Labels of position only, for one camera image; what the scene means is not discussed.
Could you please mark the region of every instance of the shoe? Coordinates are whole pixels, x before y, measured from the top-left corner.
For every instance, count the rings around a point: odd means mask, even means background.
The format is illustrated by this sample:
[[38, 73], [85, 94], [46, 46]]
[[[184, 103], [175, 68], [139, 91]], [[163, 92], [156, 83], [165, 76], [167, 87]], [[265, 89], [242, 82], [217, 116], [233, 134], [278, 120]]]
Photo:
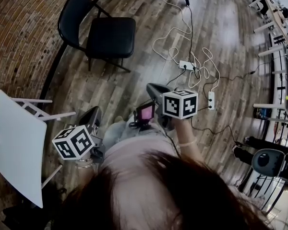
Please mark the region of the shoe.
[[258, 15], [260, 18], [262, 18], [262, 19], [264, 18], [263, 14], [260, 13], [260, 11], [257, 12], [257, 15]]
[[232, 148], [232, 152], [234, 153], [234, 156], [235, 156], [235, 158], [236, 158], [235, 149], [242, 149], [242, 144], [239, 143], [239, 142], [236, 142], [236, 144], [235, 144], [234, 147]]
[[243, 143], [248, 144], [249, 140], [250, 140], [250, 137], [246, 136], [243, 140]]
[[123, 117], [122, 116], [117, 116], [115, 119], [114, 119], [114, 123], [118, 123], [120, 121], [124, 121]]

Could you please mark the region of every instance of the white power strip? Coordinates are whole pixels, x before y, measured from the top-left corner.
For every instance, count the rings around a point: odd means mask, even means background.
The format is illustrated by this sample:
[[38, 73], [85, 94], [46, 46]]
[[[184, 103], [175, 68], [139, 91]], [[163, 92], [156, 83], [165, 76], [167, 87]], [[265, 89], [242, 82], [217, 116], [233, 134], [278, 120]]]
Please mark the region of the white power strip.
[[184, 69], [184, 66], [187, 67], [186, 69], [187, 69], [188, 71], [194, 71], [193, 65], [192, 65], [190, 62], [181, 60], [181, 61], [179, 62], [179, 68], [180, 68], [180, 69]]
[[215, 93], [209, 91], [208, 92], [208, 110], [215, 109]]

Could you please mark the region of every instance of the white table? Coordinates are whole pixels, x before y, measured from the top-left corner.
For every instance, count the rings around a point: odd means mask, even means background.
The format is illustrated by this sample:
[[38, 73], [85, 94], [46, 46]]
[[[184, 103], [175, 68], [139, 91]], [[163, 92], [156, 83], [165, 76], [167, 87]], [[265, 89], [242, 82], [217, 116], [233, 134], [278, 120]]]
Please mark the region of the white table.
[[[23, 102], [21, 107], [15, 101]], [[43, 207], [42, 188], [62, 167], [59, 166], [42, 184], [42, 159], [47, 125], [43, 120], [74, 115], [76, 112], [48, 115], [31, 102], [48, 100], [10, 98], [0, 90], [0, 173], [23, 196]], [[33, 115], [24, 109], [32, 107]]]

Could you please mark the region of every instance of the gray pants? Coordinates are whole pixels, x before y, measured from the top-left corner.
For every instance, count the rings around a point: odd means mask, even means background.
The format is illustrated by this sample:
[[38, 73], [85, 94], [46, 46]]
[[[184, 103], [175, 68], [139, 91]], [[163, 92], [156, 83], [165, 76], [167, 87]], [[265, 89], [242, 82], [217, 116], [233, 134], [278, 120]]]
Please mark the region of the gray pants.
[[151, 124], [149, 130], [140, 131], [139, 128], [129, 127], [129, 124], [134, 121], [133, 115], [129, 118], [127, 122], [120, 121], [118, 123], [112, 124], [105, 133], [103, 138], [103, 144], [106, 151], [113, 147], [116, 143], [136, 136], [163, 136], [166, 137], [162, 128], [157, 124]]

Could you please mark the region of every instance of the small screen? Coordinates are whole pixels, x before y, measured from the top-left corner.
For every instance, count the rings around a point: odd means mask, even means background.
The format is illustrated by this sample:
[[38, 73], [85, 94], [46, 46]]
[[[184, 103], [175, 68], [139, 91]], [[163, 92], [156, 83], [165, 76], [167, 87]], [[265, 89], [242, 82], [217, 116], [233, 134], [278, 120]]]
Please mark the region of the small screen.
[[153, 114], [153, 107], [152, 106], [149, 106], [149, 107], [141, 110], [141, 118], [143, 120], [150, 120], [153, 117], [154, 117], [154, 114]]

